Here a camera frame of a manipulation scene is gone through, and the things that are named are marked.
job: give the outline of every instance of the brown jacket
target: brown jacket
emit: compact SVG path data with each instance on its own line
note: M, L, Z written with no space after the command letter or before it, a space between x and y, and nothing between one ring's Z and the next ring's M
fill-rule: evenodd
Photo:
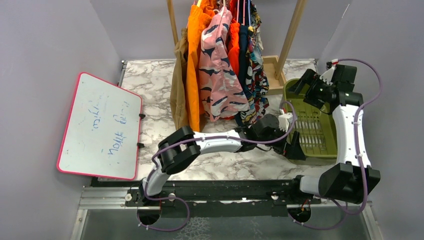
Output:
M176 43L174 49L176 63L173 69L170 95L172 118L176 130L189 125L185 92L188 51L189 42L187 41L187 28L183 28L181 30L181 40Z

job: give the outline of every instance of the clothing rack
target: clothing rack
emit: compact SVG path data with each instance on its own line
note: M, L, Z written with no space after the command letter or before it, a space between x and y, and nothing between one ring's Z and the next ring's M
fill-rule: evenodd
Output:
M174 4L172 0L166 0L166 2L168 5L173 41L174 44L177 44L178 31L175 22ZM283 72L284 63L286 62L287 56L289 55L290 48L292 47L293 40L295 39L296 31L298 30L298 26L302 19L302 14L307 2L308 0L297 0L280 55L262 56L263 70L265 71L269 82L268 95L283 94L283 87L287 81Z

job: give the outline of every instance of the whiteboard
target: whiteboard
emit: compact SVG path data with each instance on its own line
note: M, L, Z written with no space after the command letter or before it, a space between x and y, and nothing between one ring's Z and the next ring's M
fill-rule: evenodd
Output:
M71 174L134 179L142 101L135 93L80 73L57 169Z

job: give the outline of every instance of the wooden pole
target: wooden pole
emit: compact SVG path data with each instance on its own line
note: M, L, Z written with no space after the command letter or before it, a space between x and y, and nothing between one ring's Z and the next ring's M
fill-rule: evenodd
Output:
M275 69L275 78L282 81L281 72L283 71L284 63L289 55L290 47L292 46L293 39L295 39L296 31L302 19L302 14L308 0L297 0L296 7L294 8L293 16L291 17L290 26L285 36L284 44L282 45L281 53L278 58L277 68Z
M174 5L172 0L166 0L166 2L168 4L169 20L171 22L173 43L174 45L176 45L178 43L178 32L177 32L177 24L175 23Z

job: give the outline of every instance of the orange shirt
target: orange shirt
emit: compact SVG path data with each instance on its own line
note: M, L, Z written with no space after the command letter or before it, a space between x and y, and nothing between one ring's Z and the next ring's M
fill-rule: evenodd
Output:
M230 32L230 41L228 44L228 59L229 64L232 67L232 70L235 72L237 77L239 76L239 54L240 54L240 45L239 45L239 32L240 32L240 23L231 23L229 25Z
M202 0L200 7L191 6L188 17L188 60L185 98L188 123L191 129L200 132L200 114L204 114L199 95L199 56L202 31L209 26L215 15L216 0Z

